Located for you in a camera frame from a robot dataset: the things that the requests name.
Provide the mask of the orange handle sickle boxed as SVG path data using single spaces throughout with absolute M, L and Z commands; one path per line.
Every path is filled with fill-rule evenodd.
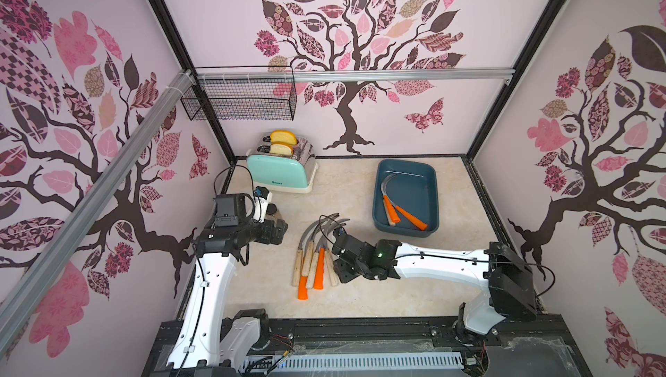
M 391 200 L 391 198 L 388 195 L 388 185 L 392 180 L 393 177 L 388 177 L 388 179 L 384 181 L 383 184 L 381 185 L 383 206 L 386 216 L 388 218 L 388 224 L 390 226 L 396 226 L 398 223 L 402 221 L 400 215 L 403 215 L 405 219 L 407 219 L 407 221 L 413 224 L 413 226 L 415 226 L 418 230 L 426 231 L 426 229 L 428 228 L 428 225 L 426 223 L 421 221 L 421 219 L 418 219 L 418 217 L 402 209 L 402 207 L 395 205 L 395 203 Z

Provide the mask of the teal plastic storage box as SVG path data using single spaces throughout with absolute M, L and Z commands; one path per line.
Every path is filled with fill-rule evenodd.
M 383 206 L 381 185 L 388 177 L 388 196 L 402 209 L 428 225 L 426 231 L 418 230 L 403 215 L 402 221 L 390 226 Z M 382 160 L 376 171 L 372 219 L 376 229 L 382 232 L 411 238 L 427 238 L 439 229 L 439 193 L 435 169 L 428 164 L 410 160 Z

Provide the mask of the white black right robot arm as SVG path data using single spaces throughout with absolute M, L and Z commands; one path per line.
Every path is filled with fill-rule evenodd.
M 357 277 L 371 281 L 429 278 L 462 283 L 480 290 L 463 302 L 454 321 L 458 342 L 472 344 L 504 321 L 529 323 L 538 316 L 538 297 L 531 266 L 506 245 L 492 242 L 485 250 L 437 250 L 397 240 L 375 245 L 334 229 L 334 271 L 342 283 Z

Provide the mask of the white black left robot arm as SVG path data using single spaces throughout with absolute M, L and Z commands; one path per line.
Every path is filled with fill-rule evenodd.
M 176 372 L 212 368 L 228 364 L 240 366 L 253 349 L 270 343 L 270 327 L 264 309 L 240 311 L 232 328 L 222 335 L 227 290 L 236 265 L 249 264 L 253 242 L 280 245 L 288 224 L 284 220 L 249 221 L 237 226 L 204 229 L 196 243 L 194 286 L 187 303 L 184 322 L 166 366 Z

